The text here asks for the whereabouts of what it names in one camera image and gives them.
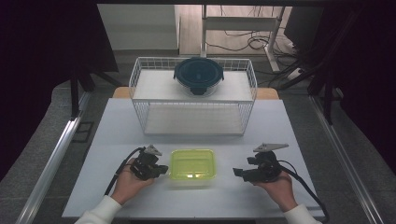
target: yellow plastic container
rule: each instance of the yellow plastic container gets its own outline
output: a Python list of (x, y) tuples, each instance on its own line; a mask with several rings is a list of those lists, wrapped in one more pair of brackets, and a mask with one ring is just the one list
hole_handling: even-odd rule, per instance
[(211, 149), (178, 149), (172, 152), (171, 179), (209, 180), (215, 176), (215, 154)]

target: dark fabric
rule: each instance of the dark fabric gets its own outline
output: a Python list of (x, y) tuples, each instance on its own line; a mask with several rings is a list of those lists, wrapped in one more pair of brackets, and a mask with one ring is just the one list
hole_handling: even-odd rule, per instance
[(94, 2), (0, 4), (3, 178), (43, 119), (54, 87), (68, 80), (73, 69), (118, 68)]
[(396, 7), (370, 3), (336, 57), (341, 106), (396, 173)]

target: metal basket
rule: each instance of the metal basket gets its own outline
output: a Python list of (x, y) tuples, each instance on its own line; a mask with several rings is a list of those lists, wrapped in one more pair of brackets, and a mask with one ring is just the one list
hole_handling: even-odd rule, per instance
[(137, 58), (129, 82), (136, 115), (145, 134), (243, 135), (257, 94), (249, 59), (211, 60), (224, 71), (224, 81), (208, 97), (183, 93), (173, 79), (187, 58)]

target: person's left hand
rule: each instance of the person's left hand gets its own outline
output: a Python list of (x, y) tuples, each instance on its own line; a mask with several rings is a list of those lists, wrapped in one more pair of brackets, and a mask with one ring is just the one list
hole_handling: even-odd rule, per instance
[(117, 178), (116, 187), (111, 195), (120, 205), (125, 204), (128, 200), (132, 199), (142, 188), (151, 185), (154, 179), (141, 180), (132, 173), (130, 166), (134, 162), (131, 158), (122, 169), (119, 177)]

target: floor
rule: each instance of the floor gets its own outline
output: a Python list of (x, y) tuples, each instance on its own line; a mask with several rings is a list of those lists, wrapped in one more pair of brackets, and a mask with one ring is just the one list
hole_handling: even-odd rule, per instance
[[(115, 79), (127, 85), (136, 57), (179, 57), (168, 51), (115, 51), (119, 73), (111, 73)], [(287, 80), (287, 76), (272, 74), (269, 63), (261, 55), (246, 56), (257, 70), (256, 78), (261, 87), (276, 87)], [(73, 223), (75, 220), (61, 218), (61, 214), (84, 157), (94, 136), (106, 101), (112, 96), (115, 87), (92, 75), (96, 88), (92, 92), (89, 106), (80, 124), (74, 141), (67, 149), (59, 170), (39, 207), (33, 223)], [(279, 91), (290, 117), (305, 163), (313, 179), (319, 198), (326, 203), (331, 221), (329, 223), (370, 223), (357, 197), (349, 184), (347, 175), (332, 146), (325, 128), (319, 121), (310, 97), (306, 93), (309, 79), (284, 91)], [(40, 177), (52, 150), (70, 119), (70, 87), (65, 82), (54, 89), (52, 103), (46, 117), (37, 128), (7, 176), (0, 182), (0, 222), (15, 223), (22, 208)], [(368, 189), (383, 223), (396, 223), (396, 177), (375, 148), (346, 116), (338, 101), (332, 103), (333, 127), (341, 140), (348, 157)], [(130, 223), (127, 220), (114, 220), (113, 223)], [(256, 220), (256, 223), (286, 223), (281, 219)]]

